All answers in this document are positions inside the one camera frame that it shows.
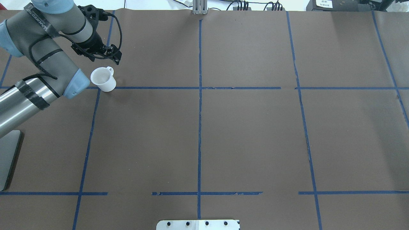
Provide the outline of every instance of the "label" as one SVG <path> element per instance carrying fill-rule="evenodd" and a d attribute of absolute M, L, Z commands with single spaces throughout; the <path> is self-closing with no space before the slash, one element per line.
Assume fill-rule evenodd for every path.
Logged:
<path fill-rule="evenodd" d="M 316 0 L 316 3 L 318 7 L 332 8 L 331 0 Z"/>

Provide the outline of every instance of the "white mug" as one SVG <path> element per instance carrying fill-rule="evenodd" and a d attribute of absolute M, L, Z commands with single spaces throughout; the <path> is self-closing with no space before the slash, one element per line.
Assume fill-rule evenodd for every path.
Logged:
<path fill-rule="evenodd" d="M 117 86 L 114 69 L 110 66 L 96 68 L 91 73 L 91 81 L 104 92 L 112 91 Z"/>

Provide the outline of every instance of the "black device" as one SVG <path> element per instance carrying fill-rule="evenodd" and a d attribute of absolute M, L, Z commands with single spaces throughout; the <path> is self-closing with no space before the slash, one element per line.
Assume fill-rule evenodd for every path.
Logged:
<path fill-rule="evenodd" d="M 310 0 L 306 11 L 385 11 L 393 0 Z"/>

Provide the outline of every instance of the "light blue joint cap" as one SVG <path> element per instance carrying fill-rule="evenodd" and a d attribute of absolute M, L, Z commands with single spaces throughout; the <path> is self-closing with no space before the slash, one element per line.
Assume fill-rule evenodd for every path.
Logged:
<path fill-rule="evenodd" d="M 65 89 L 64 96 L 68 99 L 75 97 L 77 94 L 81 93 L 90 85 L 90 81 L 85 76 L 85 74 L 78 69 L 75 75 L 72 77 L 70 83 Z"/>
<path fill-rule="evenodd" d="M 62 14 L 72 9 L 73 0 L 31 0 L 41 12 L 47 14 Z"/>
<path fill-rule="evenodd" d="M 7 20 L 4 20 L 2 23 L 0 23 L 0 47 L 15 57 L 21 57 L 23 54 L 17 49 L 16 45 L 11 39 L 9 31 L 7 30 L 6 21 Z"/>

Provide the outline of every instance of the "mug handle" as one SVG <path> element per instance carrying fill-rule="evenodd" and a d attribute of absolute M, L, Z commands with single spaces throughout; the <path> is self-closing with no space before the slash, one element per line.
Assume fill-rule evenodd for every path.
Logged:
<path fill-rule="evenodd" d="M 113 76 L 114 75 L 114 68 L 108 66 L 107 69 L 111 72 L 111 75 Z"/>

